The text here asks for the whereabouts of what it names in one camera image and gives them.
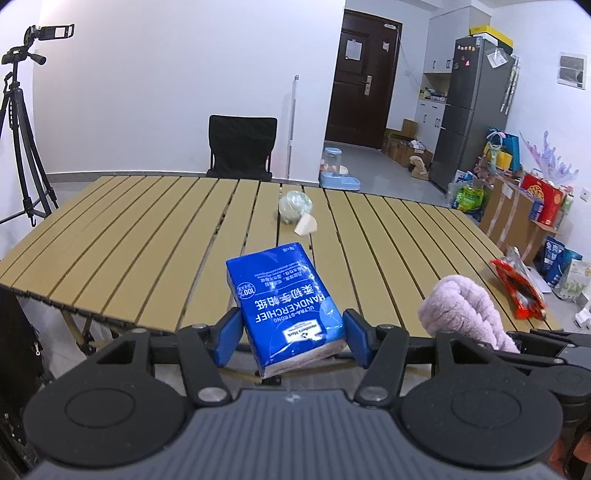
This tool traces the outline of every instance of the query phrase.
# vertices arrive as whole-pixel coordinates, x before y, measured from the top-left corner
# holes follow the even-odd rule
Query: tissue package
[[[262,378],[338,353],[343,319],[298,243],[226,261]]]

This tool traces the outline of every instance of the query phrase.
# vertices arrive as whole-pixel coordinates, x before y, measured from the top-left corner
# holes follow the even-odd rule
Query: black chair
[[[271,181],[277,118],[209,117],[211,164],[206,177]]]

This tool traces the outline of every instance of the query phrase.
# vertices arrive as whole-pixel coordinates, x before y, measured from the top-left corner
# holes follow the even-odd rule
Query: white cabinet
[[[445,103],[419,100],[417,104],[417,113],[414,119],[418,125],[417,140],[425,145],[425,148],[431,153],[435,152],[437,146],[444,111]]]
[[[466,37],[470,27],[489,24],[490,19],[475,7],[433,17],[429,21],[423,73],[451,73],[456,40]]]

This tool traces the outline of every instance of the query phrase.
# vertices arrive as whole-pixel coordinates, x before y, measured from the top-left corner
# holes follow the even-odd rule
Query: gray ribbed panel
[[[352,405],[341,391],[244,390],[199,410],[153,457],[108,471],[42,463],[29,480],[558,480],[542,464],[513,472],[455,468],[417,450],[382,410]]]

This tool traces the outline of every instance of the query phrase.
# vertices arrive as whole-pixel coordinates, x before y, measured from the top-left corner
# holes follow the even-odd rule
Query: dark brown door
[[[326,139],[380,148],[402,24],[345,10]]]

